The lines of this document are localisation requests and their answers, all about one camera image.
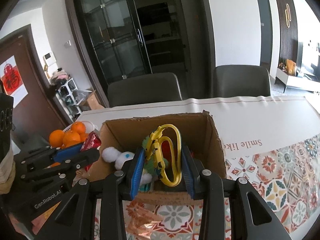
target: glass door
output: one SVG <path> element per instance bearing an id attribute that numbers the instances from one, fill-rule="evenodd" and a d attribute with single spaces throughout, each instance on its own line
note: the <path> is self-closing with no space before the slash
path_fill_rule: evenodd
<path id="1" fill-rule="evenodd" d="M 101 84 L 151 73 L 133 0 L 79 0 L 80 14 L 104 79 Z"/>

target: floor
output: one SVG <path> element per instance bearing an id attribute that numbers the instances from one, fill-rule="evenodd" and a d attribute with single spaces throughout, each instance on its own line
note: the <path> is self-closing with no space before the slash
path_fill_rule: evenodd
<path id="1" fill-rule="evenodd" d="M 318 113 L 320 113 L 320 95 L 317 95 L 310 91 L 295 89 L 295 88 L 287 88 L 285 93 L 283 93 L 284 85 L 283 84 L 275 84 L 275 79 L 270 77 L 271 83 L 271 96 L 304 96 L 308 100 L 308 102 L 316 109 Z"/>

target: white plush toy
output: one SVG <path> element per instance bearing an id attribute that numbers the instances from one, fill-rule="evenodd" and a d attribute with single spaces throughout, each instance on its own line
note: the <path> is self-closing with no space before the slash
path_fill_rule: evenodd
<path id="1" fill-rule="evenodd" d="M 121 170 L 125 161 L 132 160 L 134 153 L 121 153 L 114 147 L 105 148 L 101 154 L 102 159 L 107 163 L 115 162 L 115 168 Z M 143 169 L 140 185 L 149 184 L 152 181 L 152 175 Z"/>

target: yellow strap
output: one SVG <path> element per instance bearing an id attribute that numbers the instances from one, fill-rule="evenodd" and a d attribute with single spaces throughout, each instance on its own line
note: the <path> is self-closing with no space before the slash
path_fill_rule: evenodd
<path id="1" fill-rule="evenodd" d="M 162 132 L 166 128 L 172 128 L 176 134 L 177 134 L 177 166 L 176 166 L 176 160 L 174 156 L 174 149 L 173 149 L 173 143 L 171 139 L 167 136 L 162 136 Z M 171 166 L 172 166 L 172 173 L 173 173 L 173 181 L 170 181 L 167 177 L 167 174 L 165 173 L 165 165 L 164 165 L 164 159 L 161 151 L 161 144 L 164 141 L 168 141 L 169 146 L 170 146 L 170 151 L 171 151 Z M 151 155 L 154 155 L 154 167 L 157 168 L 159 163 L 161 165 L 160 173 L 162 175 L 161 181 L 169 186 L 169 187 L 175 187 L 181 182 L 181 135 L 178 130 L 174 125 L 172 124 L 165 124 L 162 126 L 159 126 L 158 129 L 150 134 L 150 139 L 147 143 L 147 154 L 146 158 L 147 160 L 150 159 Z"/>

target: cardboard box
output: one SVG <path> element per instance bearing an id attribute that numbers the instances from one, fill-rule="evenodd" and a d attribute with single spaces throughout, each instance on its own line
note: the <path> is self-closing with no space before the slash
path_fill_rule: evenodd
<path id="1" fill-rule="evenodd" d="M 121 152 L 135 152 L 141 146 L 142 141 L 159 125 L 175 125 L 195 158 L 202 161 L 205 168 L 217 173 L 220 177 L 226 177 L 224 151 L 219 139 L 214 122 L 209 113 L 169 114 L 157 117 L 143 117 L 132 119 L 110 120 L 103 123 L 100 130 L 102 141 L 100 153 L 107 147 L 115 147 Z M 173 129 L 166 129 L 163 133 L 175 144 L 176 134 Z M 89 169 L 90 180 L 104 179 L 115 171 L 114 163 L 106 163 L 100 157 Z M 199 204 L 201 201 L 193 201 L 186 191 L 172 192 L 172 190 L 184 189 L 184 181 L 177 187 L 167 187 L 160 180 L 155 182 L 152 192 L 139 192 L 136 200 L 149 204 L 166 205 L 190 205 Z"/>
<path id="2" fill-rule="evenodd" d="M 88 97 L 87 100 L 82 102 L 79 105 L 81 111 L 90 111 L 90 110 L 98 110 L 104 109 L 104 106 L 99 104 L 99 101 L 96 97 L 96 92 L 92 92 Z"/>

